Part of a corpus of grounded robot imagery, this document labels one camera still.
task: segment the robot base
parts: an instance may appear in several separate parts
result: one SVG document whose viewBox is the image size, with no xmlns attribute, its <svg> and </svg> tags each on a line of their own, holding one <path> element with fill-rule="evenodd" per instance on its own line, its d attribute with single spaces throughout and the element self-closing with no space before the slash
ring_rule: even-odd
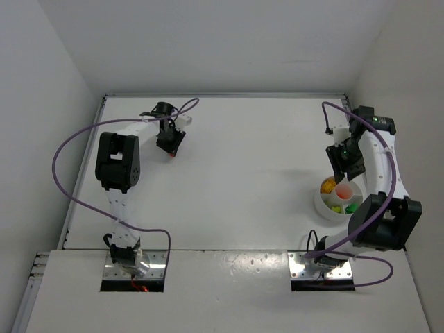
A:
<svg viewBox="0 0 444 333">
<path fill-rule="evenodd" d="M 113 264 L 108 252 L 103 269 L 100 291 L 140 291 L 133 283 L 150 292 L 164 291 L 164 272 L 167 251 L 142 250 L 142 258 L 137 268 Z"/>
<path fill-rule="evenodd" d="M 346 262 L 342 267 L 331 271 L 320 271 L 313 265 L 312 259 L 308 261 L 303 257 L 305 251 L 288 252 L 291 291 L 353 291 L 352 267 Z M 328 289 L 327 286 L 343 286 Z"/>
</svg>

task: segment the green object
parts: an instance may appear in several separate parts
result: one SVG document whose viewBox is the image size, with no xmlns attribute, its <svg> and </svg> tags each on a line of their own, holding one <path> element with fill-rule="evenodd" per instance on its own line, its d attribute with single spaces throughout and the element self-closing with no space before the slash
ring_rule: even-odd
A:
<svg viewBox="0 0 444 333">
<path fill-rule="evenodd" d="M 341 213 L 341 208 L 339 206 L 333 206 L 330 208 L 333 212 Z"/>
<path fill-rule="evenodd" d="M 354 212 L 356 212 L 356 210 L 358 209 L 358 204 L 357 203 L 352 203 L 350 206 L 348 206 L 345 209 L 345 213 L 346 214 L 353 214 Z"/>
</svg>

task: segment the purple cable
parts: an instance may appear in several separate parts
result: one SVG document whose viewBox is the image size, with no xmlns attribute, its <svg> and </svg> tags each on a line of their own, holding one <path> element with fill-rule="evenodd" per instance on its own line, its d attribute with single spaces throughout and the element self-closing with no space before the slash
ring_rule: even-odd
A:
<svg viewBox="0 0 444 333">
<path fill-rule="evenodd" d="M 353 255 L 351 255 L 349 253 L 342 253 L 342 252 L 330 252 L 330 253 L 333 253 L 335 255 L 346 255 L 348 257 L 354 257 Z M 385 260 L 385 259 L 376 258 L 376 257 L 369 257 L 369 256 L 366 256 L 366 255 L 357 255 L 356 258 L 358 258 L 358 259 L 366 259 L 366 260 L 373 260 L 373 261 L 376 261 L 376 262 L 384 262 L 390 268 L 390 273 L 386 277 L 384 277 L 383 279 L 378 280 L 378 281 L 374 281 L 374 282 L 350 284 L 350 285 L 347 285 L 347 286 L 313 285 L 311 287 L 317 288 L 317 289 L 341 289 L 341 290 L 343 290 L 344 288 L 369 287 L 369 286 L 374 286 L 375 284 L 383 283 L 383 282 L 387 281 L 388 279 L 390 279 L 393 276 L 393 272 L 394 272 L 393 265 L 390 262 L 388 262 L 387 260 Z"/>
<path fill-rule="evenodd" d="M 335 109 L 337 109 L 339 111 L 342 111 L 345 114 L 347 114 L 349 117 L 352 117 L 353 119 L 355 119 L 358 122 L 362 123 L 365 127 L 367 127 L 369 129 L 369 131 L 371 131 L 371 133 L 373 133 L 376 136 L 376 138 L 381 142 L 381 144 L 382 144 L 382 146 L 384 148 L 389 149 L 389 145 L 386 143 L 384 138 L 367 121 L 365 121 L 361 117 L 358 117 L 357 115 L 347 111 L 346 109 L 341 108 L 340 106 L 337 106 L 337 105 L 335 105 L 333 103 L 330 103 L 330 102 L 323 102 L 322 103 L 322 109 L 323 109 L 323 112 L 324 112 L 324 115 L 325 115 L 325 119 L 327 121 L 327 127 L 328 127 L 328 120 L 327 120 L 327 113 L 325 111 L 325 106 L 326 105 L 329 105 L 329 106 L 331 106 L 331 107 L 333 107 L 333 108 L 335 108 Z M 396 188 L 396 166 L 395 166 L 395 160 L 393 159 L 393 156 L 392 156 L 392 154 L 391 154 L 391 152 L 389 150 L 387 150 L 387 158 L 388 158 L 388 161 L 389 161 L 390 167 L 391 167 L 391 187 L 390 187 L 390 191 L 388 192 L 388 196 L 387 196 L 386 200 L 384 201 L 384 203 L 382 204 L 382 206 L 365 223 L 363 223 L 354 232 L 349 234 L 346 238 L 342 239 L 341 241 L 338 241 L 336 244 L 333 244 L 332 246 L 330 246 L 329 248 L 326 248 L 324 250 L 313 251 L 313 252 L 307 253 L 307 254 L 304 255 L 305 258 L 312 259 L 312 258 L 320 257 L 321 255 L 325 255 L 327 253 L 331 253 L 334 249 L 336 249 L 339 246 L 347 243 L 351 239 L 354 239 L 358 234 L 360 234 L 366 228 L 368 228 L 368 226 L 370 224 L 372 224 L 381 214 L 385 213 L 387 207 L 389 206 L 389 203 L 391 202 L 393 194 L 395 193 L 395 188 Z"/>
<path fill-rule="evenodd" d="M 152 118 L 152 119 L 148 119 L 148 121 L 161 121 L 161 120 L 166 120 L 166 119 L 170 119 L 176 116 L 180 116 L 181 114 L 184 114 L 188 111 L 190 111 L 192 108 L 194 108 L 196 105 L 198 105 L 199 103 L 199 98 L 196 97 L 194 99 L 190 99 L 188 102 L 186 102 L 184 105 L 182 105 L 182 107 L 179 109 L 178 113 L 172 114 L 171 116 L 167 116 L 167 117 L 162 117 L 162 118 Z M 186 108 L 187 105 L 189 105 L 191 102 L 195 102 L 193 105 L 189 106 L 188 108 Z M 60 154 L 60 152 L 62 151 L 62 149 L 75 137 L 79 136 L 80 134 L 91 130 L 95 127 L 99 127 L 102 125 L 105 125 L 107 123 L 124 123 L 124 122 L 143 122 L 146 121 L 144 119 L 114 119 L 114 120 L 107 120 L 107 121 L 102 121 L 100 123 L 93 123 L 92 125 L 89 125 L 85 128 L 82 128 L 81 130 L 75 132 L 73 135 L 71 135 L 70 137 L 68 137 L 66 140 L 63 141 L 63 143 L 60 145 L 60 147 L 57 149 L 57 151 L 54 154 L 53 157 L 53 163 L 52 163 L 52 173 L 53 173 L 53 179 L 55 184 L 57 185 L 58 189 L 70 200 L 73 200 L 73 202 L 78 203 L 79 205 L 82 205 L 86 208 L 89 208 L 90 210 L 94 210 L 95 212 L 98 212 L 102 215 L 105 215 L 106 217 L 109 217 L 110 219 L 113 220 L 118 220 L 117 217 L 115 217 L 114 215 L 107 213 L 97 207 L 88 205 L 87 203 L 84 203 L 83 201 L 75 198 L 74 196 L 72 196 L 71 194 L 68 193 L 68 191 L 66 189 L 63 188 L 62 184 L 60 184 L 60 181 L 58 180 L 57 177 L 57 173 L 56 173 L 56 162 L 57 162 L 57 158 Z M 166 234 L 166 236 L 168 237 L 168 253 L 166 255 L 166 261 L 165 261 L 165 271 L 164 271 L 164 278 L 163 281 L 165 282 L 165 277 L 167 276 L 167 268 L 168 268 L 168 263 L 169 263 L 169 255 L 171 252 L 171 235 L 169 234 L 168 231 L 164 230 L 164 229 L 143 229 L 143 228 L 138 228 L 135 227 L 133 225 L 127 224 L 125 221 L 119 221 L 122 225 L 126 226 L 127 228 L 133 229 L 133 230 L 137 230 L 137 231 L 141 231 L 141 232 L 163 232 L 164 234 Z"/>
</svg>

